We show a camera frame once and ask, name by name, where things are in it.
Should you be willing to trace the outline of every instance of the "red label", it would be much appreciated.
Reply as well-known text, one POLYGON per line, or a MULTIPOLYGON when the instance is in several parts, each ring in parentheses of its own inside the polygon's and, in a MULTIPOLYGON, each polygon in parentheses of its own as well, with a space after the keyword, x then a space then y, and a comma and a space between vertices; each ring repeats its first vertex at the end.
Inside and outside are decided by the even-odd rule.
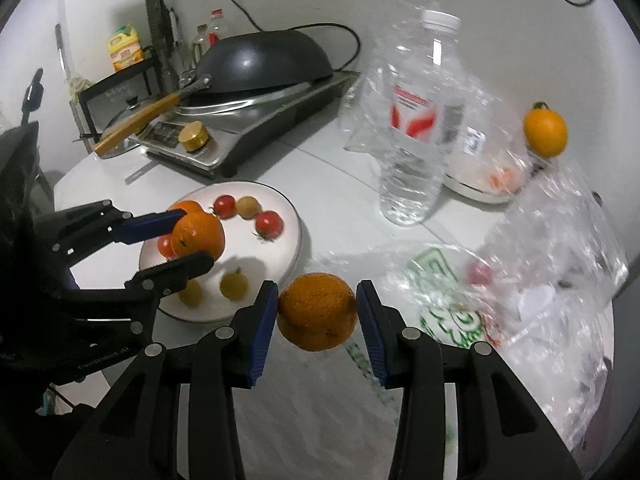
POLYGON ((400 88, 398 85, 394 86, 394 91, 396 92, 396 95, 399 95, 400 97, 404 97, 405 99, 409 99, 409 101, 413 101, 414 103, 417 103, 419 105, 422 105, 422 106, 431 105, 431 103, 428 102, 426 99, 421 98, 419 95, 412 94, 411 92, 408 92, 403 88, 400 88))
POLYGON ((395 104, 391 105, 391 126, 398 130, 400 128, 400 112, 395 104))
POLYGON ((407 124, 405 133, 414 139, 427 140, 431 135, 431 129, 436 122, 436 110, 430 110, 426 115, 411 119, 407 124))

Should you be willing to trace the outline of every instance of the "bottle cap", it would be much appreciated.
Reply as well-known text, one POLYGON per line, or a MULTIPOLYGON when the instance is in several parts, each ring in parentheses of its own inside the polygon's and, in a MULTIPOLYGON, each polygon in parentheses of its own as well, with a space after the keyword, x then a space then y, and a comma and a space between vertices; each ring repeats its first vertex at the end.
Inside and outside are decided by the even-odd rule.
POLYGON ((422 22, 428 27, 435 25, 437 28, 446 28, 449 30, 458 30, 460 28, 459 17, 433 9, 424 9, 422 11, 422 22))

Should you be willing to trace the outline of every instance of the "gold knob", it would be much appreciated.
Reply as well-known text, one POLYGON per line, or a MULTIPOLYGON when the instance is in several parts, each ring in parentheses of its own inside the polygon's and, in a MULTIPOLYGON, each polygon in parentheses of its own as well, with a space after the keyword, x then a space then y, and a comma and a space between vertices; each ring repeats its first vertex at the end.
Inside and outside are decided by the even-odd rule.
POLYGON ((200 121, 187 124, 178 135, 178 142, 190 153, 199 150, 208 140, 209 132, 200 121))

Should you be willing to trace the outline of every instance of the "white wall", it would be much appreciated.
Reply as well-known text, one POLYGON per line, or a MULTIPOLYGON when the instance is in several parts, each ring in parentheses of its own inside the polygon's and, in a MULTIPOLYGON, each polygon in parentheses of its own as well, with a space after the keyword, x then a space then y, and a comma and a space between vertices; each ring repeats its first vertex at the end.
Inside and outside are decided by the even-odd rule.
POLYGON ((0 34, 0 102, 14 126, 33 73, 44 69, 42 106, 31 118, 40 121, 40 166, 52 184, 86 155, 82 142, 71 142, 78 129, 58 62, 54 26, 63 15, 62 2, 22 0, 0 34))
MULTIPOLYGON (((239 32, 252 30, 227 0, 168 1, 178 11, 187 40, 218 7, 239 32)), ((264 28, 316 21, 351 25, 365 41, 362 59, 375 33, 372 24, 393 19, 397 10, 389 0, 239 1, 264 28)), ((424 5, 430 0, 405 1, 424 5)), ((533 101, 545 100, 564 115, 570 128, 568 151, 612 212, 629 254, 640 253, 640 165, 635 160, 640 153, 640 46, 613 2, 597 0, 594 6, 576 9, 562 0, 438 1, 462 19, 462 55, 477 76, 520 113, 533 101)), ((56 20, 63 23, 74 71, 98 80, 111 73, 106 41, 115 28, 134 20, 143 39, 148 38, 144 0, 24 0, 16 15, 0 36, 2 80, 12 81, 1 85, 0 102, 11 119, 21 99, 14 84, 21 93, 31 72, 46 65, 46 102, 39 115, 47 123, 41 141, 43 165, 66 171, 83 152, 82 144, 70 144, 76 131, 62 95, 51 97, 62 77, 53 25, 56 20)), ((334 66, 350 56, 353 43, 346 33, 320 30, 314 36, 334 66)))

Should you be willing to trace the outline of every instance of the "metal screw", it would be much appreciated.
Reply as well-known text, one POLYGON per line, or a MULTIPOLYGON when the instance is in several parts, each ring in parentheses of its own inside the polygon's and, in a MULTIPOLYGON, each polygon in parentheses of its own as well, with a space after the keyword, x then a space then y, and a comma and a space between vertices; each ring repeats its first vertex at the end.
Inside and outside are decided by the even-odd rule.
POLYGON ((149 357, 156 357, 162 353, 162 347, 158 343, 151 343, 145 348, 145 354, 149 357))
POLYGON ((401 333, 402 333, 402 337, 410 340, 418 339, 421 334, 421 332, 417 328, 414 328, 413 326, 408 326, 407 328, 403 328, 401 333))
POLYGON ((474 350, 476 351, 477 354, 489 355, 493 349, 491 348, 491 345, 489 345, 489 343, 480 341, 474 345, 474 350))
POLYGON ((233 337, 234 334, 234 329, 230 326, 221 326, 216 330, 216 337, 218 339, 229 339, 230 337, 233 337))
POLYGON ((139 321, 132 321, 131 324, 129 325, 129 329, 135 335, 139 335, 139 334, 142 334, 142 331, 145 329, 145 327, 143 327, 142 323, 140 323, 139 321))

